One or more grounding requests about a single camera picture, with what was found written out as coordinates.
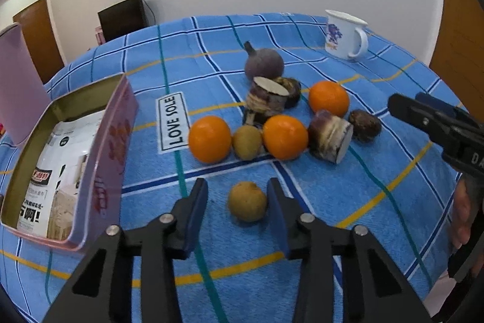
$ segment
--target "cartoon print on mug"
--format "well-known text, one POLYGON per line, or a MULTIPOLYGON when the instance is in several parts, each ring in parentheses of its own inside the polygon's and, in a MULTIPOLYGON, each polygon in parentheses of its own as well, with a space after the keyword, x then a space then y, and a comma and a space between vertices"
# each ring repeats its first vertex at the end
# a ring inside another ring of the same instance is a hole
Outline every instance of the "cartoon print on mug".
POLYGON ((338 39, 343 37, 343 34, 339 31, 339 28, 335 24, 328 25, 329 43, 326 43, 328 47, 333 50, 338 48, 338 39))

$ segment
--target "orange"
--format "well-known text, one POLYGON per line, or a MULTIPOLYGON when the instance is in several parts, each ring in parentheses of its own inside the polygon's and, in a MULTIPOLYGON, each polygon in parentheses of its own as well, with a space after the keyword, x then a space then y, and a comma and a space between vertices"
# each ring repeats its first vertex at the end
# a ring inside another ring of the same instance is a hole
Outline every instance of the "orange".
POLYGON ((262 139, 273 157, 290 160, 306 149, 309 138, 301 121, 288 115, 275 115, 264 124, 262 139))
POLYGON ((192 155, 203 163, 216 163, 231 151, 232 135, 227 123, 209 115, 197 120, 188 133, 192 155))
POLYGON ((349 96, 340 84, 320 81, 309 89, 309 105, 315 113, 324 109, 343 118, 349 108, 349 96))

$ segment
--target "kiwi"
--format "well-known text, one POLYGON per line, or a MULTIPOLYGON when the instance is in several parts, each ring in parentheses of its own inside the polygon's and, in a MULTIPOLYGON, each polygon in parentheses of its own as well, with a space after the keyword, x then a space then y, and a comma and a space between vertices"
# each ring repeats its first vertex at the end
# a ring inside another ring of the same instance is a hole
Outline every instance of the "kiwi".
POLYGON ((252 160, 259 154, 262 146, 260 130, 255 126, 243 125, 239 127, 233 137, 232 146, 235 154, 242 160, 252 160))
POLYGON ((256 222, 267 210, 267 196, 251 181, 234 185, 228 194, 227 206, 231 214, 243 222, 256 222))

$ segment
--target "mug handle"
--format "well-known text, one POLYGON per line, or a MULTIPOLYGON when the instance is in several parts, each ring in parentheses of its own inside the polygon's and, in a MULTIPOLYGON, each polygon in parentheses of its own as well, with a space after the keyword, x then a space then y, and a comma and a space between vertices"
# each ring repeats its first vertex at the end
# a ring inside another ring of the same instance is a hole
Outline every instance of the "mug handle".
POLYGON ((357 58, 361 54, 366 53, 366 51, 368 50, 368 36, 366 35, 366 32, 363 31, 359 26, 357 26, 355 28, 355 31, 358 32, 358 34, 360 35, 361 47, 360 47, 360 50, 356 54, 354 54, 354 53, 348 54, 350 59, 357 58))

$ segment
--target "printed label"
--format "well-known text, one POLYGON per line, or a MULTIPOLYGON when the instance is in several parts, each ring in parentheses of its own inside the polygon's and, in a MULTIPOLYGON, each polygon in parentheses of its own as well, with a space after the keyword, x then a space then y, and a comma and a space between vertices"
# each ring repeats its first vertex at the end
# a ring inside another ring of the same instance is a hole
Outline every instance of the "printed label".
POLYGON ((158 153, 178 151, 188 146, 190 120, 183 92, 165 95, 156 101, 158 153))
POLYGON ((51 174, 52 170, 41 170, 36 167, 33 171, 31 181, 36 185, 47 185, 51 174))
POLYGON ((100 111, 54 127, 32 173, 18 230, 53 240, 69 236, 88 154, 103 114, 100 111))

